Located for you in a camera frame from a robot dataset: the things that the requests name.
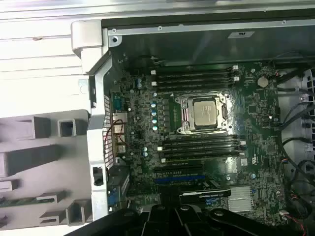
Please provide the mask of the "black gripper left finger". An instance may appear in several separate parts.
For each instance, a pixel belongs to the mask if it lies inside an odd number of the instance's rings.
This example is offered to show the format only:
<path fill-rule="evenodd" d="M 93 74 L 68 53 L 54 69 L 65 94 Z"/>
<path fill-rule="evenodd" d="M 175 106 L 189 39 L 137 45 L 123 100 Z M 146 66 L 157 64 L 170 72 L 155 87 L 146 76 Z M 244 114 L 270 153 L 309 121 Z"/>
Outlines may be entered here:
<path fill-rule="evenodd" d="M 142 207 L 141 212 L 123 208 L 77 230 L 68 236 L 167 236 L 169 235 L 170 213 L 174 206 L 174 188 L 160 189 L 158 204 Z"/>

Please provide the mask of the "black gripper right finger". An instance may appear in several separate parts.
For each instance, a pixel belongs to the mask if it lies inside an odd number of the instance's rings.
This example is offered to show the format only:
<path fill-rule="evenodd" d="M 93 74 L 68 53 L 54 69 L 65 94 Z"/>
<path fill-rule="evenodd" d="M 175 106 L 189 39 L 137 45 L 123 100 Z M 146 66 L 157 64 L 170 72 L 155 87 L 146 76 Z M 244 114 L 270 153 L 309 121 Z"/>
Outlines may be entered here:
<path fill-rule="evenodd" d="M 201 209 L 200 202 L 231 195 L 231 189 L 182 191 L 174 188 L 174 236 L 279 236 L 277 227 L 261 224 L 224 208 Z"/>

